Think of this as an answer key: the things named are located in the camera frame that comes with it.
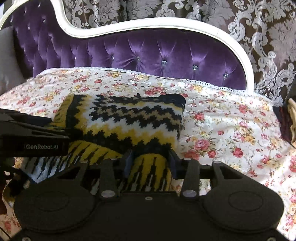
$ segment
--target purple velvet upholstery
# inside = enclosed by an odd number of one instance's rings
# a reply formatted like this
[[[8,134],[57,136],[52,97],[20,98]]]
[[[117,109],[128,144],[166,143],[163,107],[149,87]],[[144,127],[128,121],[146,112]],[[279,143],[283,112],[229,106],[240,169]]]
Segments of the purple velvet upholstery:
[[[78,39],[59,27],[49,0],[26,2],[3,27],[10,25],[15,28],[17,60],[25,78],[54,67],[93,66],[246,88],[236,56],[204,34],[162,28]]]

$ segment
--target gray cushion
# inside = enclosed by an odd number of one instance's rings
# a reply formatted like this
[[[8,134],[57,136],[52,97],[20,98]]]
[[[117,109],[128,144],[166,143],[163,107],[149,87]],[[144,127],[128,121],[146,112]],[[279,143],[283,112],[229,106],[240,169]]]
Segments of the gray cushion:
[[[15,57],[13,28],[8,27],[0,31],[0,95],[24,82]]]

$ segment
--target bedspread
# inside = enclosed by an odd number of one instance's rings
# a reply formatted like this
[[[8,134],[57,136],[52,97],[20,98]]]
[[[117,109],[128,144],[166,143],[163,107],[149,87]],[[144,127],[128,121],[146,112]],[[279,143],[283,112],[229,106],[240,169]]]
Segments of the bedspread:
[[[0,96],[0,108],[52,118],[70,93],[183,95],[184,127],[177,154],[201,164],[222,161],[277,192],[285,206],[278,230],[291,240],[296,238],[296,151],[281,139],[269,100],[137,72],[80,68],[41,73]],[[16,158],[16,167],[20,167],[21,160]],[[171,189],[179,192],[181,186],[182,180],[173,180]],[[202,180],[200,193],[209,190],[208,180]],[[11,208],[7,215],[0,216],[0,225],[9,235],[19,230]]]

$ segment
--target damask curtain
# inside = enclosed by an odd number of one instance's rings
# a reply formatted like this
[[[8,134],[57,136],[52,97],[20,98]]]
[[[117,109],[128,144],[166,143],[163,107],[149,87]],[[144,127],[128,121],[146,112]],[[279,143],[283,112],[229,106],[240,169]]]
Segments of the damask curtain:
[[[229,33],[253,65],[255,91],[282,105],[296,74],[296,5],[291,0],[63,0],[78,28],[152,17],[203,21]]]

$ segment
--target white lace edge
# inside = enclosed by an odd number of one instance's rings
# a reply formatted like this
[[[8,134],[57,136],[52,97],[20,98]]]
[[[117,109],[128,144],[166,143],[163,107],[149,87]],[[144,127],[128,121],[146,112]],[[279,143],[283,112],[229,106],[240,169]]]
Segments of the white lace edge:
[[[156,76],[156,75],[152,75],[152,74],[145,74],[145,73],[141,73],[141,72],[137,72],[137,71],[132,71],[132,70],[126,70],[126,69],[116,69],[116,68],[105,68],[105,67],[73,67],[73,68],[51,68],[51,69],[46,69],[44,71],[42,71],[41,73],[39,73],[38,75],[36,75],[36,77],[41,77],[42,75],[45,74],[50,74],[59,70],[75,70],[75,69],[97,69],[97,70],[109,70],[109,71],[116,71],[116,72],[123,72],[123,73],[131,73],[131,74],[142,74],[142,75],[146,75],[146,76],[151,76],[151,77],[157,77],[157,78],[162,78],[165,80],[173,80],[173,81],[180,81],[180,82],[188,82],[191,83],[193,85],[200,85],[203,87],[208,87],[208,88],[212,88],[212,89],[216,89],[216,90],[223,90],[232,94],[236,94],[239,96],[246,96],[246,97],[259,97],[264,99],[265,101],[269,102],[270,104],[274,105],[274,101],[268,99],[266,96],[263,96],[261,94],[258,94],[256,92],[253,92],[252,94],[249,94],[246,90],[235,90],[235,89],[231,89],[228,87],[223,87],[223,86],[215,86],[213,84],[204,82],[204,81],[200,81],[200,80],[188,80],[188,79],[178,79],[178,78],[169,78],[169,77],[161,77],[161,76]]]

